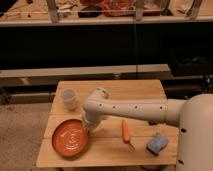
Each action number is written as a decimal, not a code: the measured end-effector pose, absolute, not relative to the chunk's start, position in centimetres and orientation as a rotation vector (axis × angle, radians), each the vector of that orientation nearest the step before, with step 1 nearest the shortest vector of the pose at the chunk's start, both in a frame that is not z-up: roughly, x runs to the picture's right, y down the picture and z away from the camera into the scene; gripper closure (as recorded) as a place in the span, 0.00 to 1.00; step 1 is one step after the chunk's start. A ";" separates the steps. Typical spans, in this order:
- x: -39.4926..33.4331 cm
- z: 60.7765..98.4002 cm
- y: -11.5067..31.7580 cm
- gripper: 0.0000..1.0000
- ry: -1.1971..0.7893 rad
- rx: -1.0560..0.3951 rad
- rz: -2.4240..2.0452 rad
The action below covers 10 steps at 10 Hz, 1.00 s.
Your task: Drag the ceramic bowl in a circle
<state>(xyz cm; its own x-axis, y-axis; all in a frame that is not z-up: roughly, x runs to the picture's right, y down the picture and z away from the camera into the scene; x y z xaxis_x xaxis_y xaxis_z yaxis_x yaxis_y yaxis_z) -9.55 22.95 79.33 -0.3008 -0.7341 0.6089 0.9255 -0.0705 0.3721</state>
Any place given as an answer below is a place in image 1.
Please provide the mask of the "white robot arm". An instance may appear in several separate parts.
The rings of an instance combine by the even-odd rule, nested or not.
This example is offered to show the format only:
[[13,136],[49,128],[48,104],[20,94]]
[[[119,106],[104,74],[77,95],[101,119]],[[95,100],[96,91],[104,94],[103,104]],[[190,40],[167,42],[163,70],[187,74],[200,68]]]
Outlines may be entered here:
[[103,115],[165,123],[179,128],[176,171],[213,171],[213,94],[187,100],[110,100],[97,87],[84,101],[83,123],[95,129]]

